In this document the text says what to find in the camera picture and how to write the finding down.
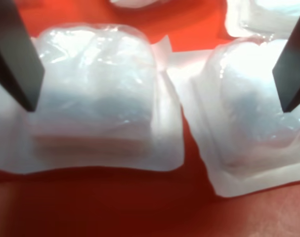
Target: plastic blister pack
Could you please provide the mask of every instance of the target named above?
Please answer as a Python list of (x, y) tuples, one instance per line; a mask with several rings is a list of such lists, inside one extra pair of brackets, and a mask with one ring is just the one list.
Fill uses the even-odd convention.
[(45, 67), (37, 110), (21, 112), (15, 173), (78, 166), (168, 171), (184, 161), (168, 38), (122, 25), (69, 25), (33, 40)]
[(300, 17), (300, 0), (227, 0), (226, 28), (233, 37), (254, 33), (288, 37)]
[(217, 47), (202, 70), (206, 51), (196, 60), (200, 68), (191, 70), (183, 84), (177, 77), (186, 67), (169, 69), (221, 196), (300, 180), (300, 105), (283, 113), (272, 74), (286, 42), (239, 39)]
[(117, 7), (138, 9), (153, 4), (166, 3), (170, 0), (110, 0), (110, 2)]

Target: medical gauze package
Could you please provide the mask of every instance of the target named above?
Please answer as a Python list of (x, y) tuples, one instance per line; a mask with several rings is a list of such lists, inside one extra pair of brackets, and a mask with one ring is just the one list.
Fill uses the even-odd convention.
[(227, 6), (225, 26), (233, 37), (288, 38), (300, 17), (300, 0), (227, 0)]
[(220, 196), (300, 180), (300, 105), (283, 113), (272, 74), (286, 42), (238, 39), (168, 69)]
[(36, 111), (21, 115), (23, 158), (8, 171), (183, 164), (180, 105), (160, 59), (168, 39), (150, 45), (129, 26), (80, 24), (33, 41), (45, 76)]

